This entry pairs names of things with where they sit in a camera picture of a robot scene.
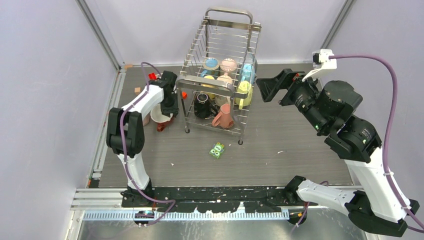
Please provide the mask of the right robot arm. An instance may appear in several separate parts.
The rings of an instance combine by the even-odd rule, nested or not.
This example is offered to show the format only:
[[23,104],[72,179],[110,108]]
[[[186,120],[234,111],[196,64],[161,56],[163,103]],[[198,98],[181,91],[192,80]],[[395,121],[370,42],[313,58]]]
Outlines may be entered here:
[[387,181],[382,141],[370,122],[354,115],[362,96],[342,80],[329,81],[319,90],[304,72],[289,68],[275,77],[257,79],[256,85],[264,102],[286,90],[279,104],[295,106],[362,185],[362,190],[343,191],[297,175],[284,188],[287,202],[317,203],[346,215],[365,232],[403,236],[407,212]]

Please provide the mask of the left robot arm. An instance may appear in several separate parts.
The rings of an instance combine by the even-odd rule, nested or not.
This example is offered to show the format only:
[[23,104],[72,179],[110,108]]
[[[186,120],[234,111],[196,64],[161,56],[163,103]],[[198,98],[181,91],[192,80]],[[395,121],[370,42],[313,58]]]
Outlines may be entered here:
[[157,80],[149,80],[140,95],[121,108],[108,112],[106,145],[120,159],[127,177],[127,191],[141,207],[153,202],[151,180],[143,163],[145,145],[143,120],[159,106],[159,112],[173,119],[179,113],[176,91],[177,75],[164,71]]

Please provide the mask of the light pink mug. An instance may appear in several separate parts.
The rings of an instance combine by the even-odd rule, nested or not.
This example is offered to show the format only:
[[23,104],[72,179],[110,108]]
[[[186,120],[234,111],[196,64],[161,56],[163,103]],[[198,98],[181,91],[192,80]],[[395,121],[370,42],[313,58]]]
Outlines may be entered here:
[[146,126],[147,124],[149,124],[150,119],[151,119],[150,114],[147,114],[147,115],[143,118],[142,125],[143,125],[143,126]]

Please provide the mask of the dark red mug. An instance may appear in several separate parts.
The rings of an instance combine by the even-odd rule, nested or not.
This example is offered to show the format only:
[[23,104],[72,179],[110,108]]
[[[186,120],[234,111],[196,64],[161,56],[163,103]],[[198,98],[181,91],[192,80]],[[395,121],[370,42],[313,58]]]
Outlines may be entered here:
[[156,131],[162,132],[167,126],[169,126],[174,120],[174,114],[170,113],[168,115],[162,114],[161,105],[157,104],[150,111],[150,118],[156,123]]

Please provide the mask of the yellow mug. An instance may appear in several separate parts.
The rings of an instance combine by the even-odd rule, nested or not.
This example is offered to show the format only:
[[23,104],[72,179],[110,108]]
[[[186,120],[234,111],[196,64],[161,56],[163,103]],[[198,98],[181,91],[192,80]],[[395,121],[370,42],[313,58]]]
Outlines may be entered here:
[[247,81],[241,81],[237,87],[237,93],[240,94],[247,94],[246,98],[235,98],[235,104],[238,105],[238,109],[242,110],[243,107],[249,106],[252,102],[252,96],[253,96],[253,87],[252,84]]

